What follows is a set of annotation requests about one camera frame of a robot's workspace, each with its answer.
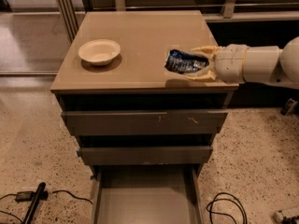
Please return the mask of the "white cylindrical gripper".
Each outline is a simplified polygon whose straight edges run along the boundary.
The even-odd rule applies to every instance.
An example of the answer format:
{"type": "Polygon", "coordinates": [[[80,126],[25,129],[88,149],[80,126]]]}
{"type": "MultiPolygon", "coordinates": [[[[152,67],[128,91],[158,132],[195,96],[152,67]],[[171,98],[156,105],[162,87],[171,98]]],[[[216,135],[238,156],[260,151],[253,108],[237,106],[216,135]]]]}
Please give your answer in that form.
{"type": "Polygon", "coordinates": [[[200,76],[187,76],[187,79],[199,82],[215,82],[217,76],[227,83],[243,84],[243,65],[249,46],[231,44],[226,47],[202,46],[191,49],[192,55],[214,60],[214,69],[200,76]]]}

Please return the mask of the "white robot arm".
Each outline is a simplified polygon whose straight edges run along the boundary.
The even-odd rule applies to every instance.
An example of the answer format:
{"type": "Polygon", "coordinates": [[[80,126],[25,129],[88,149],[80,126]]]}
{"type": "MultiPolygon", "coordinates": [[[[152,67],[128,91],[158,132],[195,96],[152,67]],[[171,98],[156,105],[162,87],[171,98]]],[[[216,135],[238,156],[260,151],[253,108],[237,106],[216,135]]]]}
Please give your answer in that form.
{"type": "Polygon", "coordinates": [[[217,78],[225,83],[260,83],[299,89],[299,37],[292,39],[283,49],[230,44],[197,47],[192,49],[192,55],[205,57],[211,64],[200,75],[190,79],[217,78]]]}

